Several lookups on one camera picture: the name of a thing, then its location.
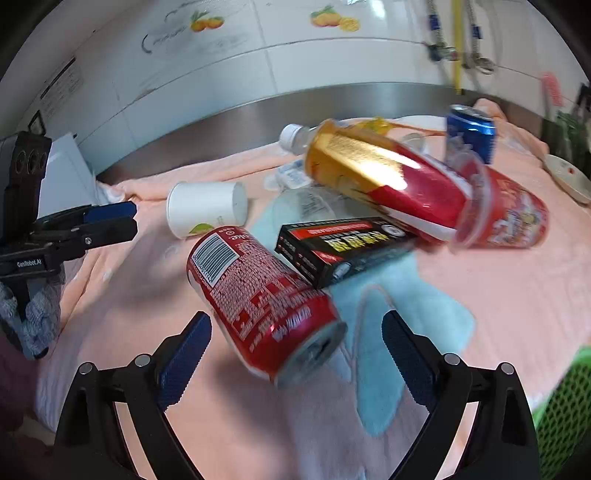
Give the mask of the red cola can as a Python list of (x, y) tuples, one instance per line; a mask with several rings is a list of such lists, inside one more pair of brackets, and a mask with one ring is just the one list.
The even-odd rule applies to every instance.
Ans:
[(242, 364), (277, 388), (308, 379), (346, 336), (348, 325), (329, 295), (242, 227), (204, 234), (186, 271)]

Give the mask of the pink bottle brush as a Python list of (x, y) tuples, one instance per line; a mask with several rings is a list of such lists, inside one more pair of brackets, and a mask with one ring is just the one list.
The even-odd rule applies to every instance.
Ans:
[(560, 83), (552, 72), (542, 75), (543, 92), (546, 104), (550, 107), (561, 108), (564, 105)]

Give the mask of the green plastic waste basket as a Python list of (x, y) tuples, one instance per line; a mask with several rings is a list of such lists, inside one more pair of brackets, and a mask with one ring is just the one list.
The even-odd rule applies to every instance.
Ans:
[(533, 412), (542, 479), (590, 473), (590, 347), (581, 347), (548, 398)]

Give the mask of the green knife holder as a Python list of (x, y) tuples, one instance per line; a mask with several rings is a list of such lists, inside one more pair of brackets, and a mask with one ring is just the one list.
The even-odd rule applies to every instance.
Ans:
[(561, 157), (582, 169), (588, 151), (586, 129), (571, 114), (558, 112), (553, 120), (542, 122), (541, 139), (552, 155)]

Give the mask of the red yellow labelled bottle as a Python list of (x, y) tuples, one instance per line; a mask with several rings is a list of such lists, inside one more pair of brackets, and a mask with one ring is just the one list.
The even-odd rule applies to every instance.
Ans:
[(283, 127), (280, 147), (304, 159), (304, 172), (325, 187), (367, 204), (422, 238), (456, 234), (471, 187), (439, 160), (377, 133), (366, 123), (334, 119)]

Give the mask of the wall water valves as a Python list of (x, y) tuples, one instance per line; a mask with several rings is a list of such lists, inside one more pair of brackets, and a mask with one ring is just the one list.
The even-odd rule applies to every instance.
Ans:
[(427, 9), (427, 27), (430, 40), (425, 42), (424, 45), (432, 62), (441, 62), (443, 60), (449, 62), (460, 61), (465, 69), (474, 70), (485, 76), (491, 76), (496, 72), (496, 63), (491, 58), (485, 57), (482, 53), (481, 42), (483, 40), (483, 33), (475, 11), (474, 1), (460, 1), (458, 5), (461, 15), (465, 15), (467, 19), (469, 30), (468, 46), (465, 46), (463, 43), (463, 33), (459, 34), (459, 39), (455, 40), (454, 45), (448, 44), (445, 40), (436, 2), (426, 0), (425, 6)]

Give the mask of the white ceramic plate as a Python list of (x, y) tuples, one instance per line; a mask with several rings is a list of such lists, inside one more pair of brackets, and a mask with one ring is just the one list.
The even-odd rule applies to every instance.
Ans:
[(590, 204), (591, 181), (583, 172), (568, 161), (551, 154), (545, 156), (543, 164), (553, 180), (573, 200), (582, 205)]

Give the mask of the red printed plastic cup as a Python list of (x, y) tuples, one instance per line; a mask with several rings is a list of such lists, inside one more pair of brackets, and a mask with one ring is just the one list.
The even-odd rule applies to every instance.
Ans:
[(549, 210), (540, 198), (472, 151), (456, 154), (449, 166), (472, 188), (451, 241), (454, 250), (527, 249), (544, 241)]

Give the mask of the blue drink can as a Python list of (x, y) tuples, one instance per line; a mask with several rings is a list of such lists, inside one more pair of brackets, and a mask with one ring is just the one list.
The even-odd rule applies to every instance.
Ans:
[(446, 160), (472, 150), (485, 164), (492, 163), (497, 133), (490, 115), (471, 106), (453, 104), (446, 123)]

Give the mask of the white paper cup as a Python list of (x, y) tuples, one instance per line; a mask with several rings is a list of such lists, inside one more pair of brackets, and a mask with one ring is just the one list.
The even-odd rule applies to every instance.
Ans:
[(222, 226), (243, 226), (249, 199), (242, 182), (179, 182), (166, 199), (171, 233), (184, 239)]

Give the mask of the pink towel with blue print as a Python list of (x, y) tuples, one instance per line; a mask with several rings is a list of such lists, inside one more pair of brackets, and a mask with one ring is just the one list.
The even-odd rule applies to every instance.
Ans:
[[(494, 167), (542, 199), (550, 213), (532, 249), (419, 250), (346, 304), (349, 336), (308, 382), (278, 390), (246, 370), (219, 331), (181, 401), (167, 415), (208, 479), (385, 479), (417, 435), (425, 411), (397, 396), (398, 371), (381, 333), (400, 311), (418, 333), (470, 365), (512, 363), (527, 395), (541, 399), (590, 336), (590, 212), (543, 169), (547, 146), (508, 121), (497, 104), (478, 107), (500, 135)], [(138, 208), (131, 243), (90, 252), (67, 272), (62, 331), (41, 361), (33, 408), (55, 429), (77, 367), (128, 364), (178, 333), (205, 303), (185, 272), (191, 241), (175, 239), (165, 198), (181, 182), (236, 180), (250, 199), (249, 230), (270, 221), (266, 179), (288, 156), (267, 145), (144, 179), (119, 190)]]

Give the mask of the black cardboard box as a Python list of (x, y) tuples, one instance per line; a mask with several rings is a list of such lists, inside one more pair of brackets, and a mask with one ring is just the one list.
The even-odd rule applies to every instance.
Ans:
[(322, 220), (281, 226), (276, 253), (322, 289), (407, 254), (417, 239), (381, 217)]

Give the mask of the yellow snack wrapper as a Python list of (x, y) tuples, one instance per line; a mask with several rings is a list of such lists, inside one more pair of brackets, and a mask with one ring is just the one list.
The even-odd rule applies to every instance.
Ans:
[(446, 135), (445, 130), (435, 130), (429, 128), (423, 128), (418, 126), (412, 126), (401, 122), (395, 122), (392, 120), (384, 119), (382, 117), (374, 117), (368, 119), (348, 119), (338, 121), (338, 125), (342, 127), (351, 127), (356, 129), (365, 129), (372, 131), (373, 133), (388, 136), (389, 133), (394, 131), (409, 131), (412, 133), (420, 133), (427, 137), (442, 137)]

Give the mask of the clear plastic wrapper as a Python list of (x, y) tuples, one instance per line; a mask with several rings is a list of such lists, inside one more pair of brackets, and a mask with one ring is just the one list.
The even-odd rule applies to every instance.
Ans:
[(304, 173), (304, 161), (294, 160), (274, 170), (263, 182), (277, 196), (266, 207), (252, 230), (269, 237), (284, 224), (377, 216), (378, 212), (328, 187), (314, 183)]

